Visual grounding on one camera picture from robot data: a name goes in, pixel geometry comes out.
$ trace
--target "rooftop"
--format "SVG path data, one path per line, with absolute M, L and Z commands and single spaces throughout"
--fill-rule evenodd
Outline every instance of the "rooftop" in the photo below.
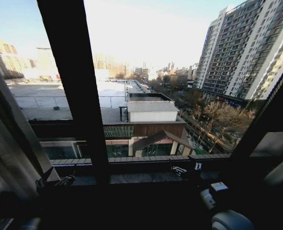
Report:
M 162 93 L 129 93 L 128 101 L 172 101 Z
M 177 112 L 179 111 L 169 102 L 128 102 L 129 112 Z

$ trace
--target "white rooftop structure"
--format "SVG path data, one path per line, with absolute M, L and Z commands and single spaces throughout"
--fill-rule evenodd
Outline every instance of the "white rooftop structure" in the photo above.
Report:
M 177 107 L 169 102 L 128 102 L 129 112 L 177 112 Z
M 170 102 L 128 102 L 130 122 L 166 122 L 176 121 L 178 108 Z

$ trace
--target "metal roof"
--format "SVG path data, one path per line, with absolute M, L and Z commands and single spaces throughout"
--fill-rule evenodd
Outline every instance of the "metal roof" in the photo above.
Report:
M 173 135 L 173 134 L 171 134 L 171 133 L 169 133 L 165 130 L 162 130 L 162 131 L 160 131 L 160 132 L 158 132 L 158 133 L 156 133 L 152 136 L 149 136 L 147 138 L 143 138 L 139 141 L 136 141 L 133 144 L 133 149 L 134 150 L 142 149 L 143 147 L 154 144 L 155 142 L 160 141 L 160 140 L 165 139 L 165 138 L 169 138 L 171 140 L 174 140 L 174 141 L 180 143 L 181 145 L 184 145 L 184 146 L 186 146 L 190 149 L 193 149 L 193 147 L 189 144 L 188 139 L 185 140 L 185 139 L 183 139 L 183 137 L 179 138 L 179 137 L 177 137 L 177 136 L 175 136 L 175 135 Z
M 177 112 L 177 107 L 169 102 L 128 102 L 129 112 Z

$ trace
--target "fence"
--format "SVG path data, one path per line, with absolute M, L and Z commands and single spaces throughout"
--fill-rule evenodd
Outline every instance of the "fence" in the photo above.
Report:
M 69 109 L 65 96 L 15 96 L 15 98 L 21 108 L 48 109 L 58 106 Z M 119 105 L 125 101 L 125 96 L 100 96 L 99 101 L 101 108 L 119 108 Z

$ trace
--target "bare tree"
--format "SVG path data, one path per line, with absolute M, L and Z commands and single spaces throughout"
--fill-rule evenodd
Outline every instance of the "bare tree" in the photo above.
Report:
M 211 153 L 215 144 L 220 140 L 223 134 L 231 128 L 248 128 L 252 121 L 253 116 L 249 116 L 249 112 L 242 108 L 234 108 L 228 104 L 225 104 L 219 110 L 217 120 L 221 125 L 221 132 L 218 137 L 215 138 L 213 146 L 208 151 Z
M 199 121 L 200 121 L 200 119 L 201 119 L 201 114 L 202 114 L 201 107 L 197 105 L 197 106 L 192 110 L 192 118 L 195 119 L 195 120 L 197 120 L 197 123 L 199 123 Z M 194 137 L 195 129 L 196 129 L 196 125 L 194 125 L 192 138 Z
M 207 130 L 205 130 L 203 138 L 201 138 L 200 144 L 204 140 L 206 133 L 209 133 L 211 131 L 213 124 L 219 115 L 219 110 L 221 109 L 221 107 L 222 107 L 222 104 L 220 102 L 210 102 L 204 108 L 204 114 L 207 116 L 207 121 L 205 124 L 207 127 Z

